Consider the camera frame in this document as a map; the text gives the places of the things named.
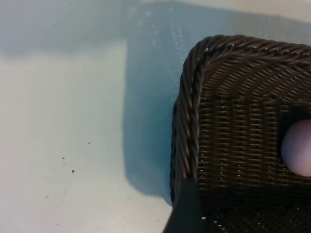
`egg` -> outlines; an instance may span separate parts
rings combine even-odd
[[[287,168],[300,176],[311,177],[311,120],[302,120],[286,132],[281,156]]]

